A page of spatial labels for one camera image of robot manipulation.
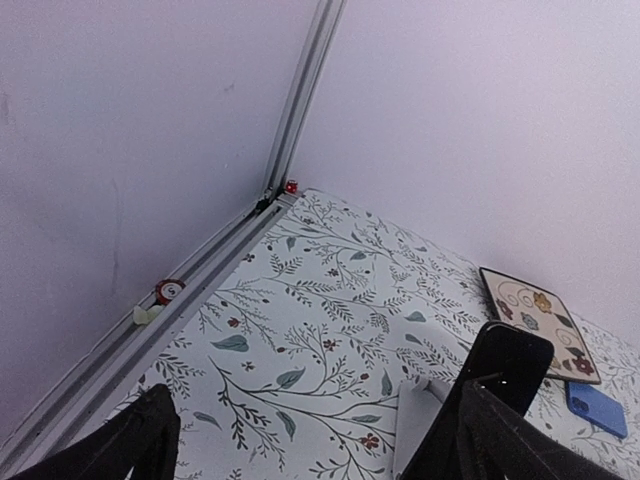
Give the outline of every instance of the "framed floral picture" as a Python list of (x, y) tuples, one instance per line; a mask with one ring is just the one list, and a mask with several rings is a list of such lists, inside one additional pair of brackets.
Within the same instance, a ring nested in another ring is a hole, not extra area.
[(551, 292), (488, 268), (482, 281), (498, 318), (546, 338), (555, 348), (547, 376), (571, 382), (599, 384), (600, 374), (562, 300)]

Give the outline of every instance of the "floral tablecloth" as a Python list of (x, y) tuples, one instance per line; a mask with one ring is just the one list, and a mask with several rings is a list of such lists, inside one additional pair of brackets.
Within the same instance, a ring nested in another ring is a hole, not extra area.
[[(182, 418), (177, 479), (389, 479), (398, 385), (453, 382), (492, 318), (478, 268), (308, 191), (158, 357), (115, 412), (157, 382)], [(571, 414), (545, 380), (528, 419), (640, 478), (638, 352), (574, 316), (624, 405), (626, 440)]]

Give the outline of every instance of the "black smartphone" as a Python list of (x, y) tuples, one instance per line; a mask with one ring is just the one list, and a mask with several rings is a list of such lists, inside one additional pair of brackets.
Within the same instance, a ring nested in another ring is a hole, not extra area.
[(548, 340), (506, 323), (484, 324), (451, 392), (401, 480), (461, 480), (455, 436), (463, 384), (468, 380), (480, 382), (514, 411), (524, 415), (552, 358), (553, 344)]

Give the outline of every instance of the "wall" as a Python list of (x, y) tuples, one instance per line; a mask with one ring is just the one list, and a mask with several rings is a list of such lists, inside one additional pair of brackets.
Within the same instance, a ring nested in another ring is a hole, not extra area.
[(640, 345), (640, 6), (350, 0), (292, 177)]
[(257, 200), (315, 4), (0, 4), (0, 441)]

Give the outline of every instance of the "blue object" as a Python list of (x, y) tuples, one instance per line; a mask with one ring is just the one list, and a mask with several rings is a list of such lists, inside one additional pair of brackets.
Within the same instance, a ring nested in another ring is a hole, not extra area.
[(627, 422), (619, 402), (583, 383), (566, 382), (565, 390), (572, 413), (618, 438), (627, 436)]

